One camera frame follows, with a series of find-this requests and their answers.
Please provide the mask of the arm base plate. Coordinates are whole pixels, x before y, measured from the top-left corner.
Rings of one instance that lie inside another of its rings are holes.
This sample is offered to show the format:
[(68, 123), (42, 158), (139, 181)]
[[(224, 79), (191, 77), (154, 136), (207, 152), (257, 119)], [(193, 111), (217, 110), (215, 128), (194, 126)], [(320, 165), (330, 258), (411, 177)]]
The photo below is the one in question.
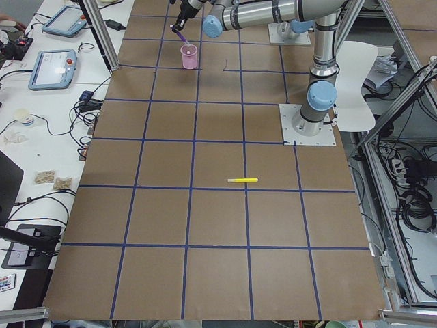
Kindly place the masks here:
[(271, 23), (268, 25), (270, 43), (276, 45), (310, 46), (309, 30), (313, 22)]
[(327, 113), (322, 122), (311, 123), (300, 115), (299, 104), (280, 104), (279, 113), (283, 144), (288, 146), (336, 146), (330, 117)]

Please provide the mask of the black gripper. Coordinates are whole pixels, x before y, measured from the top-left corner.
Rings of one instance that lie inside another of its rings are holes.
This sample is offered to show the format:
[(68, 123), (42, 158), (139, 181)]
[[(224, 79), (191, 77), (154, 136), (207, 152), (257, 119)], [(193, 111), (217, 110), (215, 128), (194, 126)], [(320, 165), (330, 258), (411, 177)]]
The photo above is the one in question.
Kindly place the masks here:
[(204, 6), (205, 0), (182, 0), (180, 4), (180, 14), (176, 22), (171, 26), (174, 33), (180, 33), (188, 19), (194, 18)]

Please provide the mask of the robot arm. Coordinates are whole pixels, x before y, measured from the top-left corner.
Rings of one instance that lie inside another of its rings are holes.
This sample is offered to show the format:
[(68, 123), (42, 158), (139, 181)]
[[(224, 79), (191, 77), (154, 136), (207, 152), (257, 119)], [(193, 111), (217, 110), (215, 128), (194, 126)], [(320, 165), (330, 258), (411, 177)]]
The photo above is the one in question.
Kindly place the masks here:
[(269, 23), (314, 22), (315, 45), (310, 66), (307, 98), (292, 118), (294, 130), (315, 136), (337, 99), (335, 81), (339, 72), (336, 61), (336, 35), (342, 9), (347, 1), (211, 1), (212, 9), (202, 29), (209, 38), (224, 31), (239, 30)]
[(296, 40), (297, 38), (308, 34), (308, 31), (312, 28), (313, 24), (313, 20), (291, 20), (289, 22), (282, 22), (277, 27), (277, 32), (284, 40)]

